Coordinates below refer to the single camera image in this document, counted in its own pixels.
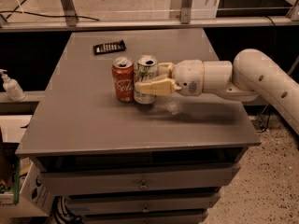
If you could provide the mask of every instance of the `white bottle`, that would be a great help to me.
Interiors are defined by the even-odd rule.
[[[1,78],[3,79],[3,88],[13,101],[21,101],[25,98],[25,93],[17,80],[5,74],[6,71],[7,70],[0,69],[0,74],[2,74]]]

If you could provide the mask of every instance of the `drawer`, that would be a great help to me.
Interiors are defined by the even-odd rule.
[[[130,196],[106,195],[100,198],[69,199],[67,208],[78,216],[119,213],[151,213],[157,211],[208,209],[220,198],[219,193],[184,193],[179,191],[164,194],[159,192],[131,193]]]
[[[207,217],[201,210],[154,214],[91,216],[83,218],[84,224],[198,224]]]
[[[162,189],[192,189],[227,185],[239,170],[238,163],[185,165],[44,173],[41,182],[58,196],[133,192]]]

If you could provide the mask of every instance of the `can top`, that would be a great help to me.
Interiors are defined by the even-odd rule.
[[[137,62],[141,65],[152,66],[157,64],[157,59],[151,55],[143,55],[138,57]]]
[[[132,61],[126,56],[120,56],[114,60],[113,65],[120,69],[126,69],[133,65]]]

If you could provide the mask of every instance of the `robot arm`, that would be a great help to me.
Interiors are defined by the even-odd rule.
[[[136,82],[146,94],[184,96],[214,93],[223,99],[251,101],[261,95],[299,134],[299,85],[268,56],[245,49],[230,62],[187,60],[163,63],[155,80]]]

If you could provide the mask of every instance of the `gray tabletop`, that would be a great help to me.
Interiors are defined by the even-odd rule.
[[[93,45],[121,39],[125,52],[93,55]],[[239,102],[206,94],[158,97],[153,105],[118,101],[112,61],[141,54],[151,54],[160,63],[218,60],[202,29],[72,34],[17,154],[101,154],[260,143]]]

